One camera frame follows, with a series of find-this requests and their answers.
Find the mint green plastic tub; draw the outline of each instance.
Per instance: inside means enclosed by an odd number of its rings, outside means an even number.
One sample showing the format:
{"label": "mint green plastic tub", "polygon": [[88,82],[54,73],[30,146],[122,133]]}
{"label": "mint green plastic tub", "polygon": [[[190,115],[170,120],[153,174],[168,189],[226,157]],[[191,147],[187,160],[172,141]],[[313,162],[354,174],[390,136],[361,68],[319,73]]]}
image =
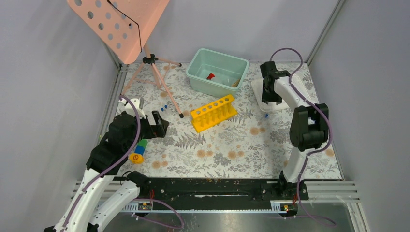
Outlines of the mint green plastic tub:
{"label": "mint green plastic tub", "polygon": [[[228,94],[235,96],[248,68],[249,62],[245,59],[201,48],[186,73],[194,90],[221,98]],[[215,75],[218,82],[206,79],[210,73]],[[232,87],[237,80],[240,80],[238,86]]]}

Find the white wall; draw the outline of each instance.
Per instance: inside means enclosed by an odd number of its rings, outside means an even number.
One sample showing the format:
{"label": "white wall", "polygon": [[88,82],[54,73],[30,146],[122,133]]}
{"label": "white wall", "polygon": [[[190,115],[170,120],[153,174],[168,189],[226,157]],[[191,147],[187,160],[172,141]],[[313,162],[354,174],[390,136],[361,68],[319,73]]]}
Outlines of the white wall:
{"label": "white wall", "polygon": [[[190,62],[199,48],[266,61],[291,46],[307,59],[337,0],[171,0],[152,32],[151,52]],[[298,61],[291,52],[276,60]]]}
{"label": "white wall", "polygon": [[64,0],[0,1],[0,230],[59,220],[95,145],[116,67]]}
{"label": "white wall", "polygon": [[348,0],[310,67],[372,232],[408,231],[410,1]]}

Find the pink music stand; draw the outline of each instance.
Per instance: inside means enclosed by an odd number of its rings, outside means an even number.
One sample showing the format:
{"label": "pink music stand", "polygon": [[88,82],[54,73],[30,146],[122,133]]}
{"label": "pink music stand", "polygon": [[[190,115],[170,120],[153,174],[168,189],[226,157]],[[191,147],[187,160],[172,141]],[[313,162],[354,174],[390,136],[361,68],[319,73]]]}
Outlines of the pink music stand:
{"label": "pink music stand", "polygon": [[124,87],[122,94],[131,87],[134,80],[137,80],[136,77],[142,67],[150,64],[155,83],[147,83],[154,84],[159,89],[164,86],[164,92],[171,98],[179,116],[184,117],[155,61],[161,60],[178,66],[182,64],[152,56],[146,44],[169,0],[67,0],[67,2],[125,64],[137,60],[142,49],[145,51],[146,57],[143,58],[143,63]]}

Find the black wire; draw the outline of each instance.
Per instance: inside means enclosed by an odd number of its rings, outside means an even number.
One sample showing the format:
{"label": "black wire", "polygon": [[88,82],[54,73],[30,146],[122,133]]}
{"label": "black wire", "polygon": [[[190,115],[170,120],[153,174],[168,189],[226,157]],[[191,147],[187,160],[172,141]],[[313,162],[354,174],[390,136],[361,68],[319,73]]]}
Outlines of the black wire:
{"label": "black wire", "polygon": [[121,14],[125,15],[125,17],[129,18],[132,22],[134,22],[137,26],[138,26],[138,36],[140,37],[140,47],[141,47],[141,52],[142,52],[142,43],[141,43],[141,32],[140,32],[140,25],[135,22],[132,18],[128,17],[128,15],[124,14],[122,11],[120,11],[117,7],[115,7],[113,5],[113,3],[110,0],[107,0],[108,4],[110,4],[114,9],[116,9],[117,11],[119,11]]}
{"label": "black wire", "polygon": [[125,174],[127,174],[127,173],[131,173],[131,171],[126,171],[126,172],[124,172],[124,173],[122,174],[122,176],[121,176],[121,179],[124,178]]}

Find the yellow bottle cap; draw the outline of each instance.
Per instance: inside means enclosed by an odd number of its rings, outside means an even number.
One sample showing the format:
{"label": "yellow bottle cap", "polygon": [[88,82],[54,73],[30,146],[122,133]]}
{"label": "yellow bottle cap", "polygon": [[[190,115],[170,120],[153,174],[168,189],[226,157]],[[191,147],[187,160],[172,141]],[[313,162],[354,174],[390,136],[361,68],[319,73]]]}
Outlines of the yellow bottle cap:
{"label": "yellow bottle cap", "polygon": [[137,153],[131,153],[128,159],[135,164],[142,164],[144,162],[144,157]]}

